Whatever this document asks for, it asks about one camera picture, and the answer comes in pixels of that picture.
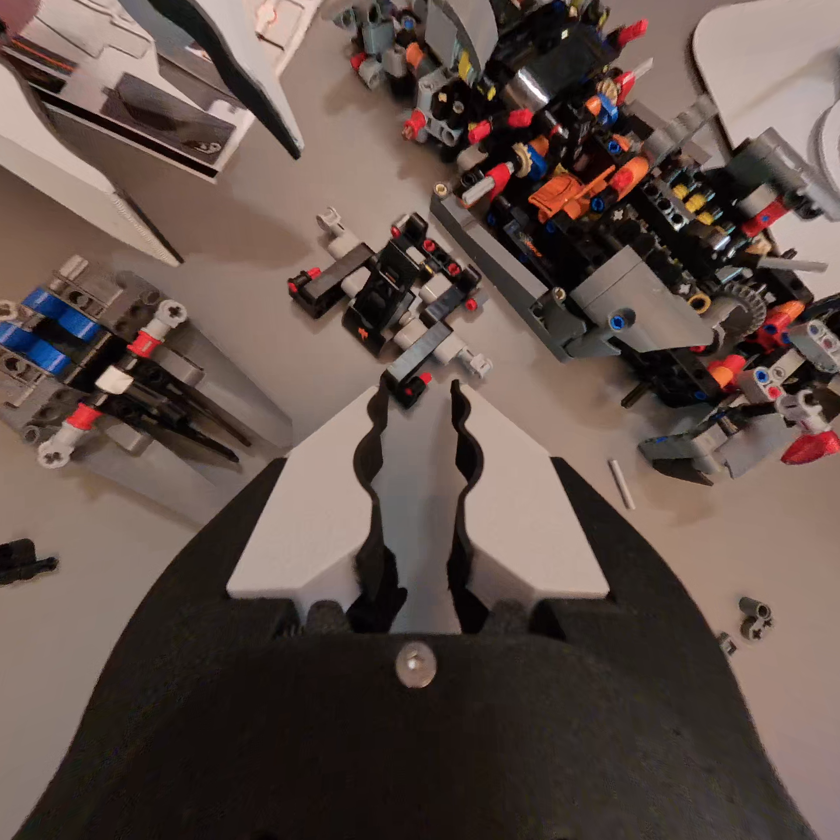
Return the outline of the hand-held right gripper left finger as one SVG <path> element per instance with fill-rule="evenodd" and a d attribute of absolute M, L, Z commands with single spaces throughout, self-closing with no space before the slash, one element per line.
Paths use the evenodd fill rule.
<path fill-rule="evenodd" d="M 237 600 L 286 600 L 305 618 L 342 608 L 352 629 L 386 634 L 406 602 L 373 488 L 390 395 L 372 386 L 292 449 L 227 582 Z"/>

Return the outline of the black lego connector piece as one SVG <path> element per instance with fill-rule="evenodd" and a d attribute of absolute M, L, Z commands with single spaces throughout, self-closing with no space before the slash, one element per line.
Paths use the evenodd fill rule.
<path fill-rule="evenodd" d="M 30 581 L 39 574 L 56 571 L 55 557 L 39 559 L 30 539 L 17 539 L 1 544 L 1 586 Z"/>

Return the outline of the dark grey lego axle connector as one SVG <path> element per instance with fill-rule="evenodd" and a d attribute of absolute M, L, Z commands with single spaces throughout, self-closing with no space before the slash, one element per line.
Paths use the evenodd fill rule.
<path fill-rule="evenodd" d="M 774 628 L 774 616 L 767 603 L 744 595 L 739 598 L 738 608 L 742 614 L 740 634 L 752 644 L 761 641 Z"/>

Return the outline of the lego sticker sheet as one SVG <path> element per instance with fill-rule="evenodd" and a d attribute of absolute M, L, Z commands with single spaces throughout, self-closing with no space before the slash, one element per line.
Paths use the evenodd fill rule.
<path fill-rule="evenodd" d="M 323 2 L 234 2 L 280 82 Z M 2 58 L 51 111 L 210 182 L 259 122 L 150 1 L 2 2 Z"/>

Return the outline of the large lego car chassis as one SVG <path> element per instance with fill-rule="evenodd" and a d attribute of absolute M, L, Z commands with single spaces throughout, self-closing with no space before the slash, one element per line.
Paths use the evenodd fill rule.
<path fill-rule="evenodd" d="M 437 224 L 560 361 L 617 356 L 652 394 L 699 410 L 642 441 L 663 475 L 711 486 L 770 456 L 838 454 L 838 294 L 780 253 L 780 221 L 838 225 L 838 176 L 774 128 L 722 165 L 690 146 L 718 107 L 667 122 L 628 99 L 652 60 L 621 67 L 648 21 L 608 2 L 325 2 L 353 69 L 404 102 L 405 140 L 458 173 L 434 188 Z"/>

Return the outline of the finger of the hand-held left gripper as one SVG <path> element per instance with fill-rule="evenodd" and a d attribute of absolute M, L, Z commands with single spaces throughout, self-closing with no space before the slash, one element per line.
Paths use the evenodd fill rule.
<path fill-rule="evenodd" d="M 183 257 L 140 207 L 66 143 L 40 100 L 1 62 L 1 165 L 105 234 L 168 266 Z"/>
<path fill-rule="evenodd" d="M 304 142 L 284 91 L 241 2 L 151 1 L 208 54 L 226 88 L 294 160 Z"/>

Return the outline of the black lego beam assembly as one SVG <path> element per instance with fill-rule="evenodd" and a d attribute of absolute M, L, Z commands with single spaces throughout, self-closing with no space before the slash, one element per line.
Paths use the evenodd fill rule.
<path fill-rule="evenodd" d="M 456 361 L 469 375 L 488 376 L 490 358 L 473 350 L 448 321 L 456 311 L 482 307 L 482 275 L 431 238 L 425 218 L 400 218 L 379 250 L 349 230 L 333 207 L 317 221 L 333 262 L 290 278 L 290 298 L 312 319 L 345 301 L 341 323 L 353 339 L 375 358 L 395 354 L 382 379 L 401 407 L 413 407 L 425 393 L 432 376 L 424 366 L 430 361 Z"/>

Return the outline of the grey blue lego wing assembly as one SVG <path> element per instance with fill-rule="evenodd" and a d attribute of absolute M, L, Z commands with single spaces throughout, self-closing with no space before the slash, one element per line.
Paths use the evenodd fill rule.
<path fill-rule="evenodd" d="M 293 446 L 278 405 L 134 273 L 75 255 L 1 309 L 2 425 L 44 469 L 200 524 Z"/>

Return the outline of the white book stand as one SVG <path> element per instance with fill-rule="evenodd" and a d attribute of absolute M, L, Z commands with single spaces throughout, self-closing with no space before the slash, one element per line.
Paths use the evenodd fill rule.
<path fill-rule="evenodd" d="M 838 1 L 717 7 L 692 52 L 731 150 L 774 129 L 838 196 Z"/>

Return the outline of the light grey lego axle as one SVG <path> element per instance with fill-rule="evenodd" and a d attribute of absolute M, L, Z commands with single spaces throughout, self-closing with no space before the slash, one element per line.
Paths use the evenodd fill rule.
<path fill-rule="evenodd" d="M 623 468 L 616 458 L 609 458 L 607 466 L 612 474 L 613 480 L 616 484 L 616 489 L 623 501 L 625 509 L 635 511 L 637 509 L 635 498 L 631 487 L 627 482 Z"/>

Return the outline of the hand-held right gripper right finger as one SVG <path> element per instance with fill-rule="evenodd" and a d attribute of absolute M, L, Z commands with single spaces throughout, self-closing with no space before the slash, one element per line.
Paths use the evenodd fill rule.
<path fill-rule="evenodd" d="M 450 387 L 455 463 L 465 480 L 455 510 L 448 590 L 463 634 L 499 604 L 530 617 L 543 602 L 610 593 L 549 451 L 472 386 Z"/>

